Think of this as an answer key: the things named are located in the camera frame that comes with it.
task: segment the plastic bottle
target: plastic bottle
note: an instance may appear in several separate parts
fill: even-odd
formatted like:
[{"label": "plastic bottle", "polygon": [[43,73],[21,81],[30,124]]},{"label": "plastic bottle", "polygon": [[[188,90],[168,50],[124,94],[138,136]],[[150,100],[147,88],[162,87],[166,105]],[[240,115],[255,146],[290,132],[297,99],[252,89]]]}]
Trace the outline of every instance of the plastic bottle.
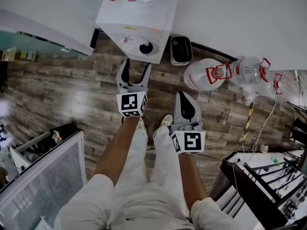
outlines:
[{"label": "plastic bottle", "polygon": [[264,61],[266,61],[270,66],[270,63],[266,58],[261,62],[257,57],[243,57],[231,63],[230,68],[232,71],[232,78],[230,81],[238,87],[258,84],[261,79],[266,81],[265,74],[267,68],[262,66]]},{"label": "plastic bottle", "polygon": [[282,94],[281,76],[278,73],[268,72],[266,80],[260,79],[258,84],[242,85],[242,92],[247,100],[246,105],[249,105],[256,96],[267,96],[274,100],[276,94]]},{"label": "plastic bottle", "polygon": [[222,63],[215,59],[202,59],[187,67],[183,74],[184,83],[191,89],[212,91],[222,85],[225,79],[216,79],[214,83],[210,83],[207,76],[207,68],[215,68],[221,66],[216,72],[219,77],[226,77],[226,67],[222,66]]}]

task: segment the cable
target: cable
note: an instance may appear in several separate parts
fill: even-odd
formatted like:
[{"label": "cable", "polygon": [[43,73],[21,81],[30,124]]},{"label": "cable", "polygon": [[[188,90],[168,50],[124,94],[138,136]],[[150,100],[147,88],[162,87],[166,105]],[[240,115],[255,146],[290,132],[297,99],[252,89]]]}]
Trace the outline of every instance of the cable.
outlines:
[{"label": "cable", "polygon": [[302,91],[302,87],[301,87],[301,80],[300,78],[298,77],[298,91],[299,91],[299,95],[302,94],[302,99],[303,99],[303,103],[304,103],[304,107],[305,107],[305,110],[306,110],[306,105],[305,105],[305,100],[304,100],[304,92]]},{"label": "cable", "polygon": [[287,82],[287,81],[285,81],[285,80],[280,81],[280,83],[282,83],[282,82],[286,82],[286,83],[290,84],[290,83],[293,83],[293,82],[298,82],[298,80],[294,80],[294,81],[292,81],[292,82]]},{"label": "cable", "polygon": [[[235,169],[234,169],[234,166],[235,166],[236,163],[234,163],[234,165],[232,166],[232,170],[234,172],[234,176],[235,176],[235,183],[236,183],[236,173],[235,173]],[[238,189],[238,185],[236,184],[236,191],[239,193],[239,189]]]},{"label": "cable", "polygon": [[300,102],[300,98],[301,98],[301,93],[300,93],[300,88],[301,88],[301,81],[299,80],[299,76],[298,76],[298,108],[300,108],[299,106],[299,102]]},{"label": "cable", "polygon": [[238,152],[241,148],[243,149],[243,153],[244,153],[244,154],[245,154],[245,150],[244,150],[244,149],[246,149],[246,151],[249,153],[248,148],[247,148],[246,146],[244,146],[244,145],[243,145],[243,142],[242,142],[241,147],[239,147],[239,148],[235,151],[235,155],[237,154],[237,152]]},{"label": "cable", "polygon": [[261,130],[260,130],[260,131],[259,131],[259,133],[258,133],[258,136],[257,136],[256,142],[255,142],[254,146],[252,147],[252,152],[253,152],[253,155],[250,157],[250,159],[248,160],[248,162],[247,162],[247,163],[249,163],[249,162],[250,162],[250,160],[252,159],[252,157],[253,157],[253,156],[254,156],[254,154],[256,153],[256,149],[257,149],[257,145],[258,145],[258,141],[259,141],[259,138],[260,138],[261,132],[262,132],[262,130],[264,129],[265,124],[267,123],[267,121],[269,120],[269,118],[271,117],[271,115],[272,115],[272,114],[273,114],[273,112],[274,112],[274,109],[275,109],[275,106],[276,106],[276,103],[277,103],[277,91],[278,91],[278,89],[276,90],[276,93],[275,93],[275,100],[274,100],[274,105],[273,105],[273,108],[272,108],[272,110],[271,110],[271,112],[270,112],[269,116],[267,117],[267,119],[264,121],[264,123],[263,123],[263,125],[262,125],[262,128],[261,128]]},{"label": "cable", "polygon": [[215,157],[211,157],[211,156],[209,156],[209,155],[204,155],[204,154],[198,154],[198,155],[201,155],[201,156],[204,156],[204,157],[208,157],[208,158],[211,158],[211,159],[216,159],[216,160],[219,160],[219,161],[222,161],[222,162],[223,162],[223,160],[218,159],[218,158],[215,158]]}]

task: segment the white shoe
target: white shoe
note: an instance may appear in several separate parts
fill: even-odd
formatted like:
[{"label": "white shoe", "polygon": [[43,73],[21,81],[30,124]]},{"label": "white shoe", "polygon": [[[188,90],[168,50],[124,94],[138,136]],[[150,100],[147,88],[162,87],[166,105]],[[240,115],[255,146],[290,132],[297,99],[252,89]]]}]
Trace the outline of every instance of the white shoe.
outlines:
[{"label": "white shoe", "polygon": [[148,138],[148,134],[147,134],[147,130],[146,130],[146,127],[145,127],[145,123],[144,123],[144,120],[141,117],[140,117],[140,120],[138,122],[138,125],[136,126],[136,129],[144,130],[144,132],[146,134],[146,138]]},{"label": "white shoe", "polygon": [[159,128],[161,128],[161,127],[168,127],[168,126],[170,126],[170,125],[172,124],[172,122],[173,122],[173,116],[172,116],[171,114],[167,114],[167,115],[163,118],[163,120],[162,120],[162,122],[161,122]]}]

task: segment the white wall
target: white wall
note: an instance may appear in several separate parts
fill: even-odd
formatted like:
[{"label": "white wall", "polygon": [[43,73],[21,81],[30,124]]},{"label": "white wall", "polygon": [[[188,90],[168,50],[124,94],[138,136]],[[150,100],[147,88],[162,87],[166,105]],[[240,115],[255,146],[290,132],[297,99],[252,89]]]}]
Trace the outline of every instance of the white wall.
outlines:
[{"label": "white wall", "polygon": [[307,69],[307,0],[178,0],[173,33],[271,69]]}]

